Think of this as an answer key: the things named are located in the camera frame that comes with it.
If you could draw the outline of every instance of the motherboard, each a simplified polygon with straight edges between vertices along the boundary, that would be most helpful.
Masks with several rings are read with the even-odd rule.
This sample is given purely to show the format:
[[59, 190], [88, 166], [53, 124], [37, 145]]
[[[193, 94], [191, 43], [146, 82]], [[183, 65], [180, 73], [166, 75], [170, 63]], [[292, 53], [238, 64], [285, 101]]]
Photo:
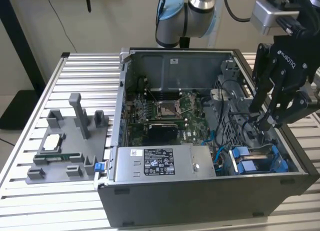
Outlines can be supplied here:
[[129, 145], [201, 145], [211, 135], [202, 98], [192, 91], [130, 95], [126, 102]]

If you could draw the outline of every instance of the white wall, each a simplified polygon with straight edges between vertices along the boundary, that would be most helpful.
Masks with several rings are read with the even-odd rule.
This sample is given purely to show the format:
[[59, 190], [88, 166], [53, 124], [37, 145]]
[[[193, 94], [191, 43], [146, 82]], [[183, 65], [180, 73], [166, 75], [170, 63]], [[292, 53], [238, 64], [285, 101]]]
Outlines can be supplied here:
[[[48, 0], [11, 0], [40, 69], [48, 79], [62, 52], [74, 52]], [[79, 53], [155, 47], [158, 0], [51, 0]], [[206, 47], [194, 39], [192, 47]]]
[[25, 69], [0, 21], [0, 96], [33, 89]]

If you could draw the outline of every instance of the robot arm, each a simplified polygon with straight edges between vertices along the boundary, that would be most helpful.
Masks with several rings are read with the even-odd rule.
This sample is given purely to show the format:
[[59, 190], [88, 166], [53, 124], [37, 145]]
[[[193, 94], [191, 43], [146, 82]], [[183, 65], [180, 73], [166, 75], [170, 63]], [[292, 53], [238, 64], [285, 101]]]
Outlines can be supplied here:
[[215, 0], [162, 0], [158, 5], [155, 39], [174, 48], [182, 37], [202, 37], [214, 26]]
[[265, 115], [255, 120], [261, 131], [296, 122], [320, 109], [320, 98], [311, 89], [320, 67], [320, 2], [311, 1], [255, 3], [250, 22], [261, 34], [274, 35], [272, 45], [259, 44], [252, 74], [256, 93], [250, 113], [258, 113], [272, 91]]

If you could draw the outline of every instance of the green circuit board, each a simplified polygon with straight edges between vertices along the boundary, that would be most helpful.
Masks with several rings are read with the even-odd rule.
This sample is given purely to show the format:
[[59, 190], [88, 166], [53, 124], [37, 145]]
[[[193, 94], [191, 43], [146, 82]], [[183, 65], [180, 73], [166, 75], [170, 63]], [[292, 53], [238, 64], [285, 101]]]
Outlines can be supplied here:
[[182, 93], [178, 100], [155, 102], [137, 97], [132, 104], [136, 104], [129, 114], [128, 123], [129, 145], [143, 146], [148, 138], [150, 124], [174, 124], [178, 127], [177, 137], [168, 145], [194, 144], [201, 145], [210, 137], [208, 123], [204, 116], [201, 98], [196, 93]]

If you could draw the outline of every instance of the blue latch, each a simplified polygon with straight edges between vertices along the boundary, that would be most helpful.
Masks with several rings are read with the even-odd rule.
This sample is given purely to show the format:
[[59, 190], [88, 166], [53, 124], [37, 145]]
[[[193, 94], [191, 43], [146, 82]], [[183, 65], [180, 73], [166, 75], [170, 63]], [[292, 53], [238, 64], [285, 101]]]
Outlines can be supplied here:
[[94, 171], [99, 172], [99, 173], [102, 173], [103, 171], [105, 171], [105, 163], [104, 162], [97, 162], [94, 165]]

